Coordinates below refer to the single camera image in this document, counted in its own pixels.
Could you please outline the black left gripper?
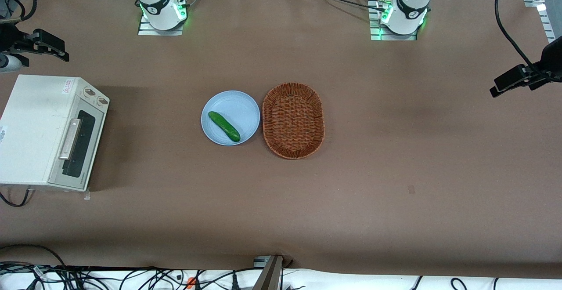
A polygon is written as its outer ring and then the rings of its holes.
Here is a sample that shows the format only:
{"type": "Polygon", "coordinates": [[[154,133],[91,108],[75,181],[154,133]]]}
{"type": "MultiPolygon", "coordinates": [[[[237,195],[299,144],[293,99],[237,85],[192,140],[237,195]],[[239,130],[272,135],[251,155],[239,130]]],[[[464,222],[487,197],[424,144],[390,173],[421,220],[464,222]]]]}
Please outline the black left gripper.
{"type": "Polygon", "coordinates": [[[542,50],[540,60],[530,67],[522,64],[514,66],[494,79],[490,95],[497,98],[501,94],[520,87],[536,90],[547,83],[562,82],[562,38],[549,43],[542,50]]]}

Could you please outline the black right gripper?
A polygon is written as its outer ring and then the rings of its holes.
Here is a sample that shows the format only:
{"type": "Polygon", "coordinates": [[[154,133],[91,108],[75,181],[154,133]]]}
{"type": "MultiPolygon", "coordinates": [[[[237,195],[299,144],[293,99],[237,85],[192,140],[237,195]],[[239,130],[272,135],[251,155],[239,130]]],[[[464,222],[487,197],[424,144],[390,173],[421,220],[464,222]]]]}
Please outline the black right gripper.
{"type": "Polygon", "coordinates": [[[30,40],[33,47],[27,50],[32,54],[48,54],[69,62],[69,54],[65,51],[65,42],[46,30],[35,29],[27,35],[21,32],[14,24],[0,25],[0,67],[28,67],[28,58],[22,56],[24,50],[29,48],[30,40]]]}

